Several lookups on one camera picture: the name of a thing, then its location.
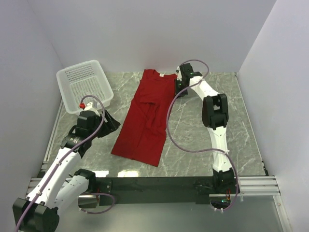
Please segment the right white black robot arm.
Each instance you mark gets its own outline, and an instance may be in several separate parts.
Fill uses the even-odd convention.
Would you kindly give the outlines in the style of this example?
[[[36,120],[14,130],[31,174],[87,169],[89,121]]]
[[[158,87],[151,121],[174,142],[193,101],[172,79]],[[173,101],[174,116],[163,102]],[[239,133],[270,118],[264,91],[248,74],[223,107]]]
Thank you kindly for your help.
[[[195,72],[188,62],[178,66],[176,73],[175,98],[185,96],[188,89],[192,89],[202,100],[202,123],[211,138],[211,148],[206,150],[213,152],[211,188],[218,193],[226,192],[237,185],[226,139],[229,121],[227,96],[214,90],[205,80],[206,76]]]

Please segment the white plastic perforated basket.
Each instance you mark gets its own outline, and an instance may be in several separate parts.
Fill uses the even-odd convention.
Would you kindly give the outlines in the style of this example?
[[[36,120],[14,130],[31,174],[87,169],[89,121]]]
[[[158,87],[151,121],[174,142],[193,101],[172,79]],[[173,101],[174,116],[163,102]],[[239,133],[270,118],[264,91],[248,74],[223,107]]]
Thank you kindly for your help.
[[[97,60],[66,67],[56,73],[59,90],[67,113],[78,115],[85,95],[93,95],[108,107],[114,97],[110,83]]]

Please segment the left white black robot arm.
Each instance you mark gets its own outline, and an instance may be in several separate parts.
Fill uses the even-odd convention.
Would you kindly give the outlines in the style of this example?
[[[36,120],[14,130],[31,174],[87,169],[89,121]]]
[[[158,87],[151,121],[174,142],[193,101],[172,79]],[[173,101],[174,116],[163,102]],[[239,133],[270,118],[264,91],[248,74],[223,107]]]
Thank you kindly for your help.
[[[76,125],[64,137],[58,154],[37,186],[26,196],[17,198],[13,214],[17,232],[54,232],[60,214],[80,195],[92,195],[98,201],[96,174],[79,169],[69,177],[72,168],[83,158],[92,141],[116,131],[120,123],[108,112],[80,112]]]

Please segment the red t shirt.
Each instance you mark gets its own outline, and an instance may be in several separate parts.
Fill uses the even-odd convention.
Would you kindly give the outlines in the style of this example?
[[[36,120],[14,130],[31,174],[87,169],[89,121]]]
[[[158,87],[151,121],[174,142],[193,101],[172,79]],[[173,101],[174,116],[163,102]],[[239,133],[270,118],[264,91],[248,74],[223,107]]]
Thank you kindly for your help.
[[[144,70],[113,155],[158,166],[166,141],[166,117],[174,98],[176,74]]]

